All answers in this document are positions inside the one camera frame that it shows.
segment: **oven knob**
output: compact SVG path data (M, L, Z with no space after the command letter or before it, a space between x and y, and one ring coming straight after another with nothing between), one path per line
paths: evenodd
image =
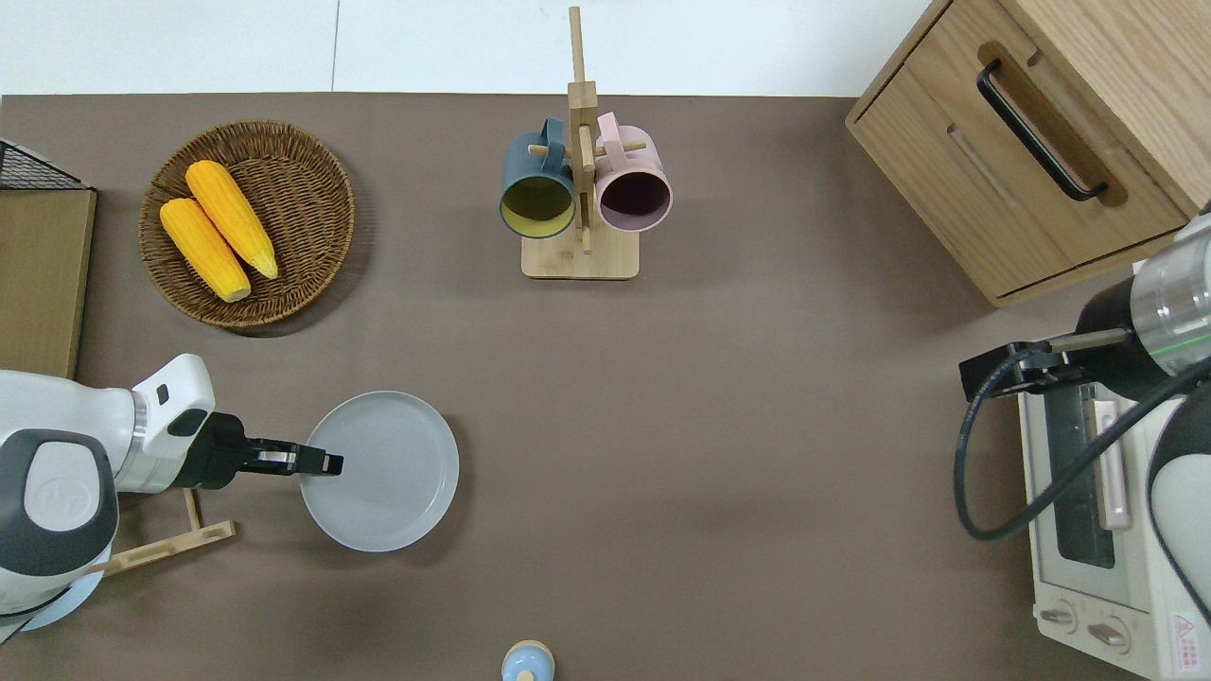
M1131 637L1127 635L1127 628L1117 617L1110 617L1109 623L1090 624L1089 634L1118 651L1119 654L1126 654L1131 649Z
M1077 631L1077 613L1073 611L1072 603L1063 599L1060 599L1049 608L1035 605L1034 617L1043 622L1056 624L1068 634Z
M1039 619L1056 624L1072 624L1072 613L1062 610L1040 610Z

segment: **mug handle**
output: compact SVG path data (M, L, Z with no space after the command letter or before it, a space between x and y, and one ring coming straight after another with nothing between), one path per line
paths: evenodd
M543 172L558 174L563 165L563 121L556 118L547 118L543 124L543 144L546 147L546 156L543 159Z
M618 172L626 167L626 150L622 149L622 133L618 128L618 118L614 111L597 116L597 126L602 131L602 147L606 148L606 158L610 167Z

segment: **wooden mug holder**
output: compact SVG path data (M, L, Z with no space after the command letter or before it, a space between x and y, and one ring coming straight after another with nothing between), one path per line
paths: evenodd
M193 490L186 488L184 492L185 509L189 513L189 526L191 528L189 532L114 554L108 561L90 567L85 574L104 572L105 577L109 577L235 536L235 522L230 520L202 527L201 517L197 515L197 497L194 496Z
M522 239L522 273L532 279L626 280L639 274L639 235L614 229L597 210L596 156L606 150L593 147L597 138L597 84L585 80L585 56L580 36L580 7L569 10L572 22L572 67L575 80L568 84L568 121L572 136L572 178L576 191L576 216L572 227L547 239ZM642 149L627 145L627 150ZM532 154L546 154L532 145Z

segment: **oven window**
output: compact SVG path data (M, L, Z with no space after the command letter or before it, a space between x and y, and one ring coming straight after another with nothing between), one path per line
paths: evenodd
M1096 436L1090 427L1092 405L1092 385L1054 389L1045 395L1052 480L1072 465L1077 454ZM1056 498L1056 540L1061 556L1094 567L1112 568L1114 538L1098 522L1096 490L1094 467L1090 467Z

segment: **warning label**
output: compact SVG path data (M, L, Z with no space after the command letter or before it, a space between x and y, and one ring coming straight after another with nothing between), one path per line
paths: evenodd
M1198 614L1193 612L1173 613L1173 654L1178 671L1201 671L1203 660L1199 656L1199 631L1194 624Z

